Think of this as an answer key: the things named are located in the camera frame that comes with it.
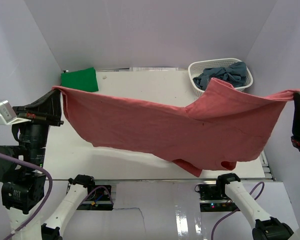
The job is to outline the red t shirt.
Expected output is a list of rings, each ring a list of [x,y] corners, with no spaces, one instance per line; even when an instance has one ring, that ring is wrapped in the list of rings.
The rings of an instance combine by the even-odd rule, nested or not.
[[[255,96],[213,78],[185,107],[59,87],[65,118],[94,147],[152,154],[199,177],[263,151],[295,90]]]

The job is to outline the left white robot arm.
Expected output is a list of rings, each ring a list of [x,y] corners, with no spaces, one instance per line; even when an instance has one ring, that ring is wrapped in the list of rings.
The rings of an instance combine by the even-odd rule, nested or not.
[[[95,196],[94,178],[77,175],[54,213],[41,221],[40,211],[48,200],[52,176],[44,169],[48,133],[63,124],[61,93],[54,89],[38,100],[11,106],[0,101],[0,125],[10,126],[17,145],[0,146],[2,205],[6,208],[10,240],[60,240],[76,209]]]

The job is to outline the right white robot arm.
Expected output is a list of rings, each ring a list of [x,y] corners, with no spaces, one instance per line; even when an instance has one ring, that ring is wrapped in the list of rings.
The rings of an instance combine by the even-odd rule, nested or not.
[[[300,92],[293,94],[294,116],[291,143],[300,152]],[[286,223],[268,214],[248,193],[235,173],[222,174],[216,180],[216,195],[230,199],[252,229],[254,240],[300,240],[300,227],[293,231]]]

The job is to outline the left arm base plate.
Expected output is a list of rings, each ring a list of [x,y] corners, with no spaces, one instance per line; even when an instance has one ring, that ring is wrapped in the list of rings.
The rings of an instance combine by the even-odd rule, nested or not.
[[[114,197],[112,196],[112,186],[96,185],[98,187],[89,197],[77,207],[80,211],[112,211]]]

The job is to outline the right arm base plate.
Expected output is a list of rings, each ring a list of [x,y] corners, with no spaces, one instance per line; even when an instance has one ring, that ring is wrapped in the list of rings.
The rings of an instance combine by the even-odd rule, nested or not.
[[[199,194],[201,213],[232,212],[237,209],[228,197],[222,197],[215,184],[197,184],[194,191]]]

